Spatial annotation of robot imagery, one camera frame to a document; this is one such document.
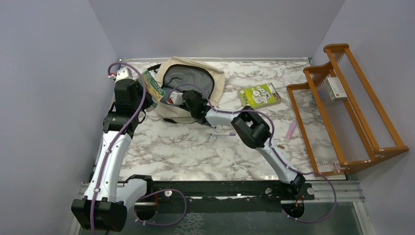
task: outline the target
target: brown object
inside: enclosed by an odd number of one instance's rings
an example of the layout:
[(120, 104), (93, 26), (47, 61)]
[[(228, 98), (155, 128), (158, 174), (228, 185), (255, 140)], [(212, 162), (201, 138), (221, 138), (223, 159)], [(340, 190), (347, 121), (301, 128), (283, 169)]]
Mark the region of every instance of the brown object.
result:
[[(327, 64), (306, 67), (307, 82), (287, 86), (313, 169), (324, 175), (354, 173), (408, 151), (349, 45), (330, 44), (324, 51)], [(347, 94), (344, 101), (331, 101), (324, 87), (323, 81), (335, 76)], [(336, 153), (333, 158), (314, 157), (294, 90), (311, 90)]]

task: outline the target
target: bag strap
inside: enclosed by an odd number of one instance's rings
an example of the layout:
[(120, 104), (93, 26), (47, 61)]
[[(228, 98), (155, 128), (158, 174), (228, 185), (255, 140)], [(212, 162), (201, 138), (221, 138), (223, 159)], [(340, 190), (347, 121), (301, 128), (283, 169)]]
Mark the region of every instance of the bag strap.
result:
[(150, 71), (154, 71), (155, 73), (157, 73), (158, 72), (158, 70), (159, 70), (159, 68), (160, 68), (160, 66), (161, 66), (161, 64), (158, 64), (158, 65), (153, 65), (153, 66), (151, 66), (151, 67), (149, 67), (147, 70), (150, 72)]

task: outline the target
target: pink highlighter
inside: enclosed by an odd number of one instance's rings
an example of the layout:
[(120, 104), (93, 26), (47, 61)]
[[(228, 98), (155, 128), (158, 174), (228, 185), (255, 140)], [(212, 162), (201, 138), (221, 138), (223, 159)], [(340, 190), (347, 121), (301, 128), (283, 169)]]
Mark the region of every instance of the pink highlighter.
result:
[(290, 124), (290, 128), (288, 128), (287, 134), (285, 134), (285, 138), (284, 138), (284, 142), (288, 143), (294, 133), (294, 130), (296, 129), (297, 126), (297, 122), (293, 121)]

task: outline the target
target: marble tabletop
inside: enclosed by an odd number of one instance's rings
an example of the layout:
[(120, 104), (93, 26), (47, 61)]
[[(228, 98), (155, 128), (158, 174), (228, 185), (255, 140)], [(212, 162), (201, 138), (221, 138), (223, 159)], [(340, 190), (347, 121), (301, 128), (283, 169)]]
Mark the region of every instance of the marble tabletop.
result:
[[(139, 71), (144, 71), (158, 62), (129, 63)], [(260, 111), (273, 120), (276, 128), (274, 140), (285, 147), (282, 150), (285, 158), (302, 172), (312, 171), (298, 128), (289, 143), (283, 143), (290, 123), (296, 120), (286, 86), (306, 81), (302, 70), (309, 65), (308, 61), (207, 63), (223, 70), (226, 75), (225, 91), (218, 104), (219, 108), (241, 108), (242, 102), (237, 92), (239, 89), (272, 82), (281, 95), (282, 102), (261, 108)], [(304, 124), (312, 132), (313, 146), (323, 158), (333, 157), (332, 145), (319, 117), (320, 113), (312, 105), (311, 95), (298, 94), (297, 101)], [(264, 157), (256, 150), (246, 147), (238, 136), (210, 135), (213, 132), (230, 131), (230, 127), (213, 129), (197, 123), (173, 124), (163, 121), (154, 111), (148, 112), (145, 121), (136, 128), (119, 178), (125, 180), (133, 174), (142, 174), (151, 175), (154, 180), (277, 180), (278, 176)], [(308, 180), (315, 178), (314, 175), (306, 176)]]

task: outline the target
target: wooden frame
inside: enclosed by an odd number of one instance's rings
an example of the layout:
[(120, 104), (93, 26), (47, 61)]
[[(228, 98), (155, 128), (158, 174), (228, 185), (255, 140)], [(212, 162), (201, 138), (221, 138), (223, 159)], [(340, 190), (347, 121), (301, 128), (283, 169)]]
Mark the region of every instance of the wooden frame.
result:
[[(295, 101), (293, 90), (308, 90), (308, 89), (311, 90), (314, 96), (316, 105), (322, 115), (322, 119), (324, 121), (325, 127), (329, 134), (330, 140), (333, 144), (333, 148), (339, 160), (340, 166), (344, 167), (344, 169), (342, 170), (321, 172), (322, 174), (332, 175), (332, 174), (338, 174), (338, 173), (343, 173), (343, 172), (345, 173), (358, 172), (374, 164), (382, 162), (388, 158), (391, 158), (400, 153), (408, 151), (408, 147), (403, 143), (397, 130), (395, 129), (391, 120), (386, 114), (385, 109), (383, 108), (382, 104), (377, 98), (374, 90), (370, 86), (369, 81), (366, 79), (359, 64), (357, 63), (356, 59), (351, 53), (349, 49), (349, 45), (348, 44), (330, 44), (324, 47), (324, 51), (329, 58), (328, 63), (322, 66), (306, 67), (303, 71), (304, 71), (305, 77), (307, 78), (307, 82), (303, 84), (292, 84), (292, 85), (287, 86), (288, 94), (293, 104), (294, 112), (296, 114), (296, 117), (299, 123), (299, 128), (304, 138), (306, 150), (309, 155), (310, 162), (311, 162), (313, 169), (316, 172), (320, 172), (318, 169), (318, 164), (316, 162), (316, 159), (312, 151), (310, 141), (308, 140), (304, 124), (301, 120), (300, 112), (299, 112), (297, 103)], [(381, 120), (383, 121), (387, 131), (389, 132), (396, 146), (394, 147), (379, 146), (378, 141), (376, 140), (370, 126), (368, 125), (366, 117), (364, 116), (362, 110), (360, 109), (358, 105), (356, 98), (354, 97), (348, 83), (346, 82), (345, 76), (343, 75), (340, 65), (338, 61), (336, 60), (336, 55), (341, 56), (341, 58), (347, 58), (350, 61), (354, 71), (356, 72), (360, 82), (365, 88), (371, 102), (376, 108)], [(356, 132), (360, 138), (360, 141), (362, 142), (364, 150), (366, 151), (367, 159), (365, 160), (352, 161), (351, 159), (345, 158), (344, 152), (342, 150), (342, 149), (345, 149), (345, 146), (342, 146), (344, 145), (344, 143), (342, 143), (338, 139), (339, 129), (337, 129), (337, 133), (336, 133), (336, 131), (333, 128), (333, 125), (335, 126), (341, 123), (337, 123), (337, 122), (333, 123), (332, 121), (330, 121), (330, 118), (326, 112), (324, 103), (320, 99), (319, 92), (317, 91), (317, 88), (316, 88), (328, 76), (332, 76), (332, 77), (337, 76), (347, 94), (347, 99), (343, 101), (343, 104), (345, 106), (345, 109), (347, 110), (347, 113), (351, 119), (351, 122), (353, 123), (353, 126), (356, 129)]]

